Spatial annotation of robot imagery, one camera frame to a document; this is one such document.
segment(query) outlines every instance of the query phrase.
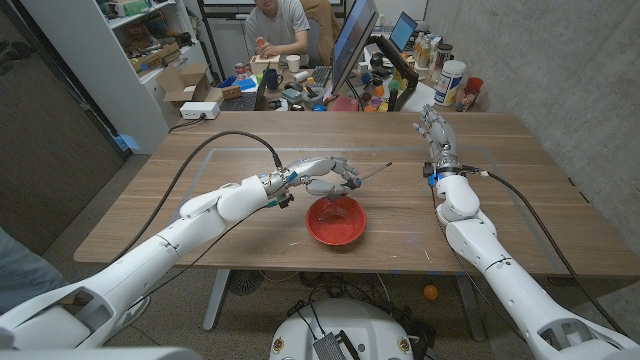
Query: red cup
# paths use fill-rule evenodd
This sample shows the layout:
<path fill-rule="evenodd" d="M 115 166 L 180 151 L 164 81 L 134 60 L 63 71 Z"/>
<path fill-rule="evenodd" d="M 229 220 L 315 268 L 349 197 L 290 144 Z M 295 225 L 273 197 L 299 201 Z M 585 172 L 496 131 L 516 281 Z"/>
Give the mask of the red cup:
<path fill-rule="evenodd" d="M 480 88 L 482 87 L 483 81 L 480 78 L 469 78 L 467 80 L 467 88 L 473 89 L 477 92 L 480 92 Z"/>

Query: robotic arm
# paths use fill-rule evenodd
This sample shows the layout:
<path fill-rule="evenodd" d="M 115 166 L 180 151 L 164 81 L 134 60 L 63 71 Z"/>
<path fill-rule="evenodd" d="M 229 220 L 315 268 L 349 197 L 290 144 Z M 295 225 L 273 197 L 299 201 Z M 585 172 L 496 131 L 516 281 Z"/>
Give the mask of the robotic arm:
<path fill-rule="evenodd" d="M 336 172 L 347 182 L 317 179 Z M 181 218 L 96 275 L 35 297 L 0 317 L 12 347 L 20 350 L 90 349 L 101 346 L 117 321 L 183 256 L 216 240 L 227 229 L 263 207 L 284 208 L 293 200 L 288 189 L 306 185 L 312 195 L 345 195 L 359 187 L 357 170 L 346 159 L 322 157 L 295 161 L 242 184 L 226 184 L 197 196 L 180 208 Z M 64 300 L 90 299 L 76 313 Z"/>
<path fill-rule="evenodd" d="M 413 124 L 428 142 L 438 197 L 438 219 L 449 245 L 480 271 L 514 319 L 537 359 L 622 359 L 637 356 L 638 344 L 558 305 L 513 259 L 496 228 L 480 210 L 480 200 L 460 175 L 453 129 L 431 106 L 421 112 L 426 127 Z"/>

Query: person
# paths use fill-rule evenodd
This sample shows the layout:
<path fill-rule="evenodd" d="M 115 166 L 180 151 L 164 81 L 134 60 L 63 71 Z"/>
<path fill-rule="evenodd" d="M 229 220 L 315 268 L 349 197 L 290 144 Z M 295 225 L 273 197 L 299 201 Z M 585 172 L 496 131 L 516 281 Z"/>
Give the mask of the person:
<path fill-rule="evenodd" d="M 246 42 L 250 54 L 270 58 L 300 55 L 306 65 L 309 21 L 300 0 L 254 0 L 256 8 L 246 21 Z"/>

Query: mug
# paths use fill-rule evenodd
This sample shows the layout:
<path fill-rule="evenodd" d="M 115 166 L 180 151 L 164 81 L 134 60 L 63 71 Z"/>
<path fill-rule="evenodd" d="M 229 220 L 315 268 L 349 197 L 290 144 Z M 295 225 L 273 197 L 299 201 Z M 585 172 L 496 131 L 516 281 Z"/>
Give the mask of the mug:
<path fill-rule="evenodd" d="M 267 70 L 267 89 L 275 90 L 282 83 L 282 75 L 278 74 L 278 70 L 269 69 Z"/>

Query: desk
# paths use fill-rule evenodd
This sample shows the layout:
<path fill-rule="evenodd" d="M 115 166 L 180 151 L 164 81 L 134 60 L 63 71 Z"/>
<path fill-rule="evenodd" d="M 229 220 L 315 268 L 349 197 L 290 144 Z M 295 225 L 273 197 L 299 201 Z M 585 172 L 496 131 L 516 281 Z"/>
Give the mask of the desk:
<path fill-rule="evenodd" d="M 354 243 L 332 247 L 313 239 L 307 232 L 305 215 L 317 198 L 297 187 L 291 190 L 295 201 L 289 208 L 256 213 L 222 239 L 198 262 L 199 266 L 431 274 L 460 271 L 436 223 L 431 192 L 422 177 L 428 152 L 424 139 L 412 127 L 419 120 L 417 114 L 300 115 L 222 112 L 215 121 L 172 132 L 78 248 L 75 259 L 110 261 L 142 227 L 192 149 L 212 134 L 233 129 L 267 140 L 284 164 L 302 157 L 336 155 L 349 159 L 362 174 L 388 161 L 393 165 L 352 193 L 368 217 L 364 234 Z M 457 133 L 461 163 L 487 168 L 527 196 L 578 274 L 640 275 L 638 258 L 515 116 L 449 113 L 445 118 Z M 216 140 L 187 167 L 142 239 L 166 227 L 190 196 L 272 170 L 269 152 L 259 143 L 240 136 Z M 470 177 L 470 182 L 483 211 L 495 223 L 500 241 L 529 273 L 566 274 L 526 208 L 505 187 L 476 176 Z M 178 264 L 191 263 L 205 248 L 206 245 Z"/>

